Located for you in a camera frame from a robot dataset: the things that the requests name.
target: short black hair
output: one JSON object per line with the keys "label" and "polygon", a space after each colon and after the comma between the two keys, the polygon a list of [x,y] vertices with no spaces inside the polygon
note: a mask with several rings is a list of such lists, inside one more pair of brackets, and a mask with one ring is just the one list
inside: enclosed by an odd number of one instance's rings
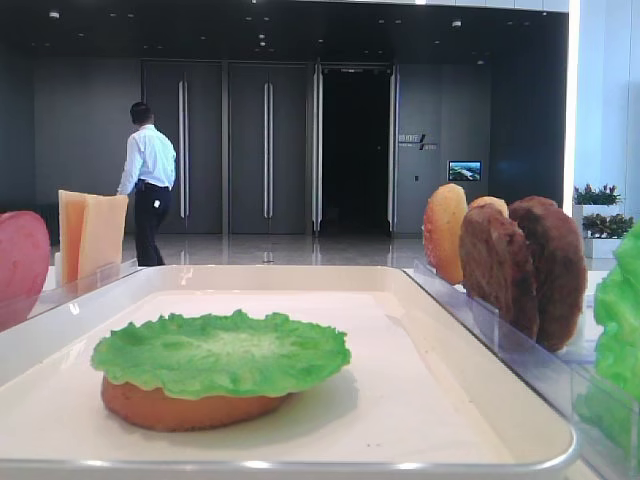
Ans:
{"label": "short black hair", "polygon": [[153,112],[144,102],[136,102],[131,105],[130,113],[134,125],[144,125],[153,119]]}

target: white shirt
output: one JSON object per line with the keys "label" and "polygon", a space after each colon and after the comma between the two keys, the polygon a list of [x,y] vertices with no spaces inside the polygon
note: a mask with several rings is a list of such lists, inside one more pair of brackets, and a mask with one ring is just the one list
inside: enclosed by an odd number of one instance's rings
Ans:
{"label": "white shirt", "polygon": [[118,195],[129,195],[138,179],[170,189],[176,180],[176,151],[153,125],[145,125],[129,137]]}

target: bread bun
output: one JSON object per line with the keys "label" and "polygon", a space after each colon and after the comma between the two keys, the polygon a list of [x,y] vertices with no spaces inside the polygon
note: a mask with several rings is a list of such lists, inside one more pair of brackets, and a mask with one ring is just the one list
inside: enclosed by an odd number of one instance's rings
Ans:
{"label": "bread bun", "polygon": [[493,202],[470,209],[462,222],[460,259],[467,294],[496,307],[504,321],[535,340],[535,271],[518,224]]}
{"label": "bread bun", "polygon": [[587,288],[582,233],[548,198],[527,197],[509,207],[524,232],[536,272],[540,328],[537,342],[551,352],[573,337]]}
{"label": "bread bun", "polygon": [[509,207],[507,206],[507,202],[502,200],[501,198],[496,197],[480,197],[476,198],[469,205],[469,210],[475,207],[481,207],[482,205],[493,205],[500,210],[500,212],[507,218],[509,218]]}
{"label": "bread bun", "polygon": [[209,396],[199,400],[171,398],[161,388],[142,390],[131,383],[102,380],[102,401],[109,411],[138,427],[160,432],[205,430],[244,422],[280,407],[283,397]]}
{"label": "bread bun", "polygon": [[429,198],[424,214],[424,249],[436,273],[452,285],[462,282],[460,228],[467,213],[462,187],[443,185]]}

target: gray door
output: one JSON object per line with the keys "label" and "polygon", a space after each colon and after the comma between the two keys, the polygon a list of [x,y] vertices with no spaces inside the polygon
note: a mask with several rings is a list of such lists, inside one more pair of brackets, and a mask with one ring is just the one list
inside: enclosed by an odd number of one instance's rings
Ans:
{"label": "gray door", "polygon": [[156,127],[177,153],[172,206],[160,232],[221,233],[221,67],[148,62],[144,73],[145,100]]}
{"label": "gray door", "polygon": [[186,66],[189,141],[187,232],[222,233],[222,67]]}
{"label": "gray door", "polygon": [[232,65],[231,232],[305,233],[305,66]]}
{"label": "gray door", "polygon": [[273,213],[271,233],[305,233],[306,67],[269,70],[273,85]]}
{"label": "gray door", "polygon": [[231,232],[269,233],[268,154],[269,70],[230,67]]}

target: planter box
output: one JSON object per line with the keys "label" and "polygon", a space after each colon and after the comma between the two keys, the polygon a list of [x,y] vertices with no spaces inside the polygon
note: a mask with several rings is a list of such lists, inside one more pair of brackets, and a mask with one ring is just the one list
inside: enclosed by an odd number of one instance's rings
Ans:
{"label": "planter box", "polygon": [[620,238],[585,238],[584,255],[587,258],[615,258],[613,252],[621,241]]}
{"label": "planter box", "polygon": [[583,217],[599,213],[605,217],[622,213],[622,204],[617,205],[574,205],[573,219],[578,225],[578,229],[582,232],[582,236],[587,238],[587,233],[582,228]]}

